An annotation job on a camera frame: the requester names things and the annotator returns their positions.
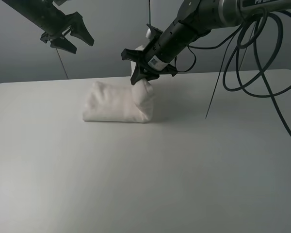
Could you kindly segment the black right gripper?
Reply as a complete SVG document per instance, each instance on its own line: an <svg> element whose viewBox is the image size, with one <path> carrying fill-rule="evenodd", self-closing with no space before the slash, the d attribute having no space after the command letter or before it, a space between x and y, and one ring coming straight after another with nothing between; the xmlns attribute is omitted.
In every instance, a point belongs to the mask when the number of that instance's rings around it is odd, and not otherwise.
<svg viewBox="0 0 291 233"><path fill-rule="evenodd" d="M196 33L182 23L171 23L163 32L149 24L152 40L143 50L124 49L121 53L122 60L131 61L131 85L145 79L156 80L161 74L175 76L178 71L170 65L194 39Z"/></svg>

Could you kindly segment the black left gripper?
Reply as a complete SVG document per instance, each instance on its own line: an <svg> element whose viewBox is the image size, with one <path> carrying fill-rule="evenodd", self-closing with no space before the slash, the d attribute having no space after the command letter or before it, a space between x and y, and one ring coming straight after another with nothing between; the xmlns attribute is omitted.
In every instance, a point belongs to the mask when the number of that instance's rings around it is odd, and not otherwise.
<svg viewBox="0 0 291 233"><path fill-rule="evenodd" d="M69 28L71 36L82 40L89 46L94 44L94 39L88 32L83 17L78 12L63 17L40 16L38 19L38 26L44 31L40 40L44 43L50 41L51 48L76 54L77 48L63 34Z"/></svg>

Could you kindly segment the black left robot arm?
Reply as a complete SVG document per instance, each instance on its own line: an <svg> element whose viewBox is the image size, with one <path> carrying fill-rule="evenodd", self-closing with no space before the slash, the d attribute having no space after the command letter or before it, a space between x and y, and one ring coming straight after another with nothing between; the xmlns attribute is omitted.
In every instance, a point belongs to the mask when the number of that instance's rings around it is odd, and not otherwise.
<svg viewBox="0 0 291 233"><path fill-rule="evenodd" d="M45 44L49 42L51 48L75 54L77 48L66 39L67 34L89 46L94 44L80 13L66 15L58 9L64 0L5 0L4 3L42 29L40 40Z"/></svg>

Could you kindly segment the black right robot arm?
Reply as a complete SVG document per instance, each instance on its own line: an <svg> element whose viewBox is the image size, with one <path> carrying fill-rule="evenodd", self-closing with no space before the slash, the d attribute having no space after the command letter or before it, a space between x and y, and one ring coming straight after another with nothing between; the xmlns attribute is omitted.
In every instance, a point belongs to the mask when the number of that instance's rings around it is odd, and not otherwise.
<svg viewBox="0 0 291 233"><path fill-rule="evenodd" d="M170 63L211 30L238 26L249 15L288 9L291 0L185 0L165 31L148 26L149 43L143 50L123 50L122 60L136 64L130 82L135 85L162 74L175 76L178 71Z"/></svg>

